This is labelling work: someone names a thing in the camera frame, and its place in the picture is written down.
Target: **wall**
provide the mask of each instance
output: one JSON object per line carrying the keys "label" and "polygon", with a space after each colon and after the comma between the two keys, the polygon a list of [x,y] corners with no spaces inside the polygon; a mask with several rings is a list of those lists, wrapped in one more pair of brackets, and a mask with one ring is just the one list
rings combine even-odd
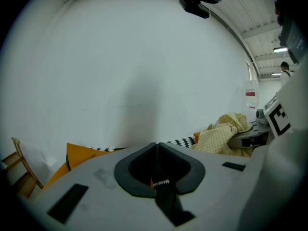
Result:
{"label": "wall", "polygon": [[42,182],[65,162],[67,142],[168,141],[243,110],[242,47],[179,0],[77,0],[37,48],[26,59],[6,51],[0,146],[19,138],[34,164],[45,162]]}
{"label": "wall", "polygon": [[278,92],[280,88],[280,79],[259,81],[259,108],[263,108],[264,105],[266,105],[266,103],[269,102],[274,97],[274,95],[276,95],[276,92]]}

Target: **ceiling light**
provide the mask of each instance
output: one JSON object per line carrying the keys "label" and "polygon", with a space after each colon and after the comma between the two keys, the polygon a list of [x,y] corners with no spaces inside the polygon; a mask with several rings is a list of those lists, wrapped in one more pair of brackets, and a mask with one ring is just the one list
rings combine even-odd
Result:
{"label": "ceiling light", "polygon": [[288,51],[287,47],[274,48],[274,53]]}

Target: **zigzag patterned fabric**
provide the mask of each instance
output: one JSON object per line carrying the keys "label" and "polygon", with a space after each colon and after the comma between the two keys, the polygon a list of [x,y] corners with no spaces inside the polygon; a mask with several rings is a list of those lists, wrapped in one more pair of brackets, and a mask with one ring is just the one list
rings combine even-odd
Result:
{"label": "zigzag patterned fabric", "polygon": [[[168,141],[167,143],[176,144],[176,145],[179,145],[179,146],[190,148],[192,145],[196,144],[196,140],[195,140],[194,136],[189,136],[189,137],[186,137],[186,138],[183,138],[183,139]],[[106,149],[103,149],[103,150],[100,149],[100,148],[96,148],[96,149],[95,148],[91,148],[91,149],[98,150],[98,151],[103,151],[103,152],[113,152],[113,151],[123,150],[123,149],[126,149],[126,148],[127,147],[114,148],[114,149],[106,148]]]}

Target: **ceiling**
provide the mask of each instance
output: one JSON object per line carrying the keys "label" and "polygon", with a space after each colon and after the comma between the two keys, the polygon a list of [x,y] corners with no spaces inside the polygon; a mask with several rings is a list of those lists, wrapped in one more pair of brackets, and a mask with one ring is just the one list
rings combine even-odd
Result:
{"label": "ceiling", "polygon": [[277,24],[275,0],[222,0],[218,4],[204,5],[221,18],[236,34],[249,53],[259,79],[272,78],[280,71],[282,61],[295,71],[287,52],[274,53],[280,47],[278,39],[282,27]]}

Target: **black hair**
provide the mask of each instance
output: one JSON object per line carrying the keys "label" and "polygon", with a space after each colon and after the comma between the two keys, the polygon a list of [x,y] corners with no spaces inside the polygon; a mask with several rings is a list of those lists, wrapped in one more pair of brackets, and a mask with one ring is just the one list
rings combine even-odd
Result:
{"label": "black hair", "polygon": [[286,63],[286,62],[282,62],[280,67],[285,67],[285,68],[289,69],[289,64]]}

